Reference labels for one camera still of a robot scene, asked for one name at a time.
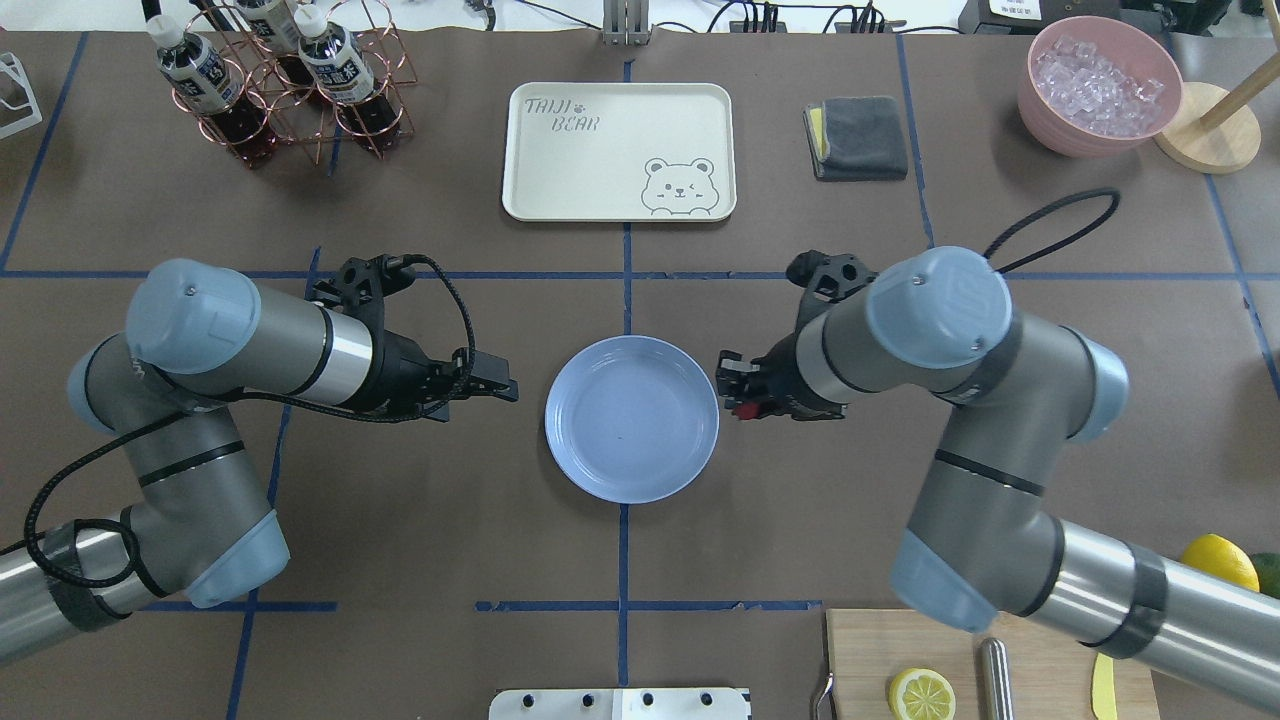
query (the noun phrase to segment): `lime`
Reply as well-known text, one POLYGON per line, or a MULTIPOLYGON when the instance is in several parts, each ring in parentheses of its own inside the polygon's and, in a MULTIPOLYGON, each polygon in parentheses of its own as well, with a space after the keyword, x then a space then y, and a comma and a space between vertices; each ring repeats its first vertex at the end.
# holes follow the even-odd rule
POLYGON ((937 671, 909 667, 890 683, 888 706, 897 720, 951 720, 956 714, 956 693, 937 671))
POLYGON ((1258 592, 1280 598, 1280 552, 1258 552, 1249 560, 1258 573, 1258 592))
POLYGON ((1192 541, 1183 551, 1181 562, 1242 588, 1258 591, 1258 573, 1249 556, 1221 536, 1207 534, 1192 541))

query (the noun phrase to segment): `bear drawing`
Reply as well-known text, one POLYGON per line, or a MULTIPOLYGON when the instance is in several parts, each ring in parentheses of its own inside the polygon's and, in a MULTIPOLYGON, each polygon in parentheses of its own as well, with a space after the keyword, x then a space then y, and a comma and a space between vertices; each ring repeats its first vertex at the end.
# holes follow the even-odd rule
POLYGON ((654 215, 710 215, 719 202, 719 192, 712 182, 714 169, 705 158, 687 165, 654 158, 644 164, 649 182, 640 200, 654 215))

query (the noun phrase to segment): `round plate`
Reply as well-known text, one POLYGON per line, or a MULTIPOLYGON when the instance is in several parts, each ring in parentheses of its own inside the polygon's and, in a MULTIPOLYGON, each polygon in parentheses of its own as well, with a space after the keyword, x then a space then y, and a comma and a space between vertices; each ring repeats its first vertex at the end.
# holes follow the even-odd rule
POLYGON ((719 404, 707 373, 657 338, 602 340, 570 360, 547 398, 547 443, 580 488, 611 502, 662 500, 707 466, 719 404))

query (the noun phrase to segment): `yellow knife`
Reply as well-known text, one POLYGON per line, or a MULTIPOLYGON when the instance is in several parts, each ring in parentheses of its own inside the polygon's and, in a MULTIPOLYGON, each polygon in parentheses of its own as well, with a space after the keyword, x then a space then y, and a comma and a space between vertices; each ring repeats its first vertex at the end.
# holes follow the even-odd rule
POLYGON ((1116 683, 1111 657, 1098 653, 1093 661, 1093 715, 1098 720, 1116 720, 1116 683))

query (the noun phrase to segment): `knife handle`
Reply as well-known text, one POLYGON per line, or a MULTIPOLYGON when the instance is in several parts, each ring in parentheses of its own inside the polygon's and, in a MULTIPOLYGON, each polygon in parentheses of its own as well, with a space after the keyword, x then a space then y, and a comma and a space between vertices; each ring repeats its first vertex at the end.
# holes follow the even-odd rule
POLYGON ((1009 650, 996 638, 978 644, 987 720, 1014 720, 1014 691, 1009 679, 1009 650))

